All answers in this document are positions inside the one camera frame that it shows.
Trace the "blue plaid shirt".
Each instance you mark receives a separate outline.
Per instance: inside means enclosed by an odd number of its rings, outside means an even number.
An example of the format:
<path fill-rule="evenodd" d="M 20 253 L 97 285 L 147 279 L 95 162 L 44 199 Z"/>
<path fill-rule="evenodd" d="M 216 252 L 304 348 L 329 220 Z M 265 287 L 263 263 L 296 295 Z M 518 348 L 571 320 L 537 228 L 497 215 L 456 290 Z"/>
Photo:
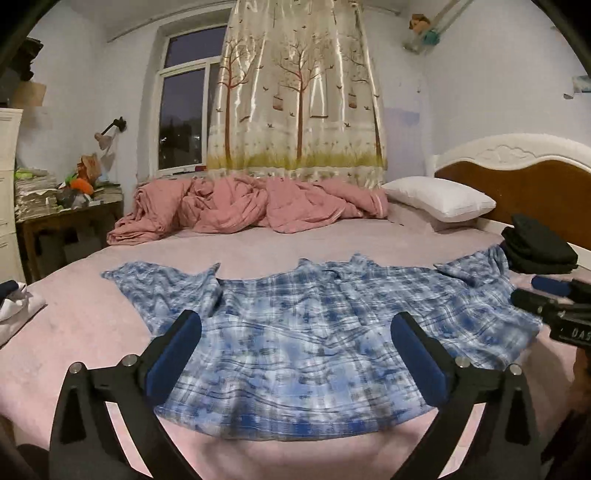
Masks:
<path fill-rule="evenodd" d="M 221 279 L 146 262 L 107 271 L 153 335 L 185 310 L 204 333 L 163 419 L 200 433 L 249 440 L 362 435 L 428 411 L 392 342 L 401 312 L 453 356 L 501 370 L 542 323 L 514 307 L 499 246 L 426 267 L 302 259 L 259 279 Z"/>

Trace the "white folded clothes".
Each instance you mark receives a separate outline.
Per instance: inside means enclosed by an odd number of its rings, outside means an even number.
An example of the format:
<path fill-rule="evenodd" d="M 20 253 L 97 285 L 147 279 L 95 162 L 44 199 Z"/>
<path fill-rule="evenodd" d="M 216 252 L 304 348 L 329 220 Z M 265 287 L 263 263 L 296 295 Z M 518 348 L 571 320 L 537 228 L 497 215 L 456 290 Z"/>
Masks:
<path fill-rule="evenodd" d="M 16 280 L 2 282 L 0 346 L 8 343 L 46 305 L 46 300 L 30 292 L 26 283 Z"/>

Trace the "folded black garment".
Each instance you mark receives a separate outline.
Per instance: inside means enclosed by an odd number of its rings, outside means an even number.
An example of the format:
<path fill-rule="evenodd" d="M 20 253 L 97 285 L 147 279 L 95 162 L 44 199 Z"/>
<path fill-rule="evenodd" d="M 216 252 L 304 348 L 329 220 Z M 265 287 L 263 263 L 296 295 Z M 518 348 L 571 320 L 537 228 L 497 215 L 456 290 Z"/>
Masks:
<path fill-rule="evenodd" d="M 578 266 L 578 254 L 558 234 L 523 214 L 501 233 L 500 244 L 512 271 L 523 274 L 568 274 Z"/>

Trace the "wooden white headboard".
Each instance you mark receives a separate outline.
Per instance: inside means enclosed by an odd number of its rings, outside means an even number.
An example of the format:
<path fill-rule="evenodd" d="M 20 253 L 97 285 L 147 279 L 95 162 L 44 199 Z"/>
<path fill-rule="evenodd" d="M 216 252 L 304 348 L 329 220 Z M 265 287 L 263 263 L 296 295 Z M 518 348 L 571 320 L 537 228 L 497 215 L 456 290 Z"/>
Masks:
<path fill-rule="evenodd" d="M 590 147 L 583 143 L 549 134 L 487 136 L 432 156 L 426 170 L 493 198 L 487 220 L 510 224 L 525 214 L 590 248 Z"/>

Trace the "white pillow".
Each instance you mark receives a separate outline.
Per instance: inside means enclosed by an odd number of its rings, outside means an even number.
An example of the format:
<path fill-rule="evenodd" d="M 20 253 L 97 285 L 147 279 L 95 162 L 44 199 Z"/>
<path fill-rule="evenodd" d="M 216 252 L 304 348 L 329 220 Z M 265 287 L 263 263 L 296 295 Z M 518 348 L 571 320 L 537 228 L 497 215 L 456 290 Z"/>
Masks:
<path fill-rule="evenodd" d="M 424 210 L 444 223 L 470 221 L 493 211 L 497 203 L 488 195 L 451 180 L 411 176 L 383 186 L 390 200 Z"/>

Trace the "white drawer cabinet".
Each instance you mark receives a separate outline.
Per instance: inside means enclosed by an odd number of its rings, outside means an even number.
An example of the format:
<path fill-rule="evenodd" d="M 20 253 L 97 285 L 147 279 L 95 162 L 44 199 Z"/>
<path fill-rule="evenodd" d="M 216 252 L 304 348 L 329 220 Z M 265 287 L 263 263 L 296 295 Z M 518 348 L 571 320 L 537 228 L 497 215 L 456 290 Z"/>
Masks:
<path fill-rule="evenodd" d="M 25 282 L 16 233 L 14 171 L 21 109 L 0 111 L 0 267 L 1 281 Z"/>

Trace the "wooden side table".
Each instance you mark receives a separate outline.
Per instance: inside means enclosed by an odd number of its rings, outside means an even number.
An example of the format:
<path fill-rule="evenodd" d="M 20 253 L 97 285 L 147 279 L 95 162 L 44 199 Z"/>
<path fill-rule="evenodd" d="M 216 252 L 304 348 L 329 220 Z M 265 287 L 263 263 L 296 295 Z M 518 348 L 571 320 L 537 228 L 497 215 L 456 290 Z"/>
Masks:
<path fill-rule="evenodd" d="M 123 215 L 123 201 L 91 204 L 16 221 L 25 278 L 41 280 L 107 247 L 106 234 Z"/>

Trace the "stack of papers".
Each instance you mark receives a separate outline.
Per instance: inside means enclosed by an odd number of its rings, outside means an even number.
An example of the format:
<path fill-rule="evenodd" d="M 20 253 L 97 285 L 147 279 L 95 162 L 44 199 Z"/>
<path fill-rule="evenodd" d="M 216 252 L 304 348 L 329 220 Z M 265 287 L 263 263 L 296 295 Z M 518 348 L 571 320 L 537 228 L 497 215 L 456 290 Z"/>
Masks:
<path fill-rule="evenodd" d="M 14 209 L 19 222 L 58 213 L 56 177 L 42 169 L 14 172 Z"/>

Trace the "orange plush toy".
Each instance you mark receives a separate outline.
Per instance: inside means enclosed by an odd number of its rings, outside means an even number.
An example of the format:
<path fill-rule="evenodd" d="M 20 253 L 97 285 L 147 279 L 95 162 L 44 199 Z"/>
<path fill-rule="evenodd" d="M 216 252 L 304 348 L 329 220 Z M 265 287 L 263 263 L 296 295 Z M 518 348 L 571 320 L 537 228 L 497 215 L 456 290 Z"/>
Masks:
<path fill-rule="evenodd" d="M 92 196 L 94 193 L 94 188 L 91 183 L 83 178 L 75 178 L 69 182 L 69 187 L 72 190 L 77 190 L 82 194 Z"/>

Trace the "pink crumpled duvet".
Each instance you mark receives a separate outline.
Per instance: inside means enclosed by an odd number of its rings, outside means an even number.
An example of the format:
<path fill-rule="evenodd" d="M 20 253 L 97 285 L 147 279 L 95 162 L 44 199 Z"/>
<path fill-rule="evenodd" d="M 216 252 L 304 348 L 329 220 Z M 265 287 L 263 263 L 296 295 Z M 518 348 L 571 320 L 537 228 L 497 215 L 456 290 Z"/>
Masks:
<path fill-rule="evenodd" d="M 138 245 L 180 230 L 232 234 L 249 227 L 294 234 L 342 219 L 384 219 L 388 209 L 383 189 L 335 178 L 157 179 L 136 189 L 131 212 L 116 222 L 106 241 L 110 246 Z"/>

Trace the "tree print curtain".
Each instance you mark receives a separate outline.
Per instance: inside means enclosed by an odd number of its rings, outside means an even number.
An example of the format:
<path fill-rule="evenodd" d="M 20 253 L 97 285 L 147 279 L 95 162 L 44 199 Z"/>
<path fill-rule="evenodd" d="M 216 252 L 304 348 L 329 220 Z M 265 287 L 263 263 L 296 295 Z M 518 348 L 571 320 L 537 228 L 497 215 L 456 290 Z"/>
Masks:
<path fill-rule="evenodd" d="M 363 188 L 387 171 L 382 99 L 358 1 L 238 1 L 211 108 L 206 169 Z"/>

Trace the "wall hanging ornaments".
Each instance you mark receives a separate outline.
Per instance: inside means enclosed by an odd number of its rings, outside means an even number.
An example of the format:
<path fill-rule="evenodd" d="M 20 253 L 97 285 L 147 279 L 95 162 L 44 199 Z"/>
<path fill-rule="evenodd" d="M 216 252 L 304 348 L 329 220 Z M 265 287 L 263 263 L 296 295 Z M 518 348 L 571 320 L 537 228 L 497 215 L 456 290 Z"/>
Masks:
<path fill-rule="evenodd" d="M 403 48 L 411 53 L 421 54 L 437 46 L 470 4 L 471 1 L 447 1 L 435 16 L 422 12 L 412 13 L 409 19 L 410 34 L 403 42 Z"/>

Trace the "window with white frame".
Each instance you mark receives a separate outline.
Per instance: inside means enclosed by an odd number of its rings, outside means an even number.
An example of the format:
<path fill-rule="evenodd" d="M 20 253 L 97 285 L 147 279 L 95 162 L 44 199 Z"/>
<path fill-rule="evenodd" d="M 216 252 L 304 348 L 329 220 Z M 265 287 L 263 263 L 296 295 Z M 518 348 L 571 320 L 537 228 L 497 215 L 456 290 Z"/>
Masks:
<path fill-rule="evenodd" d="M 154 93 L 150 169 L 155 176 L 205 168 L 225 30 L 224 25 L 209 26 L 166 40 Z"/>

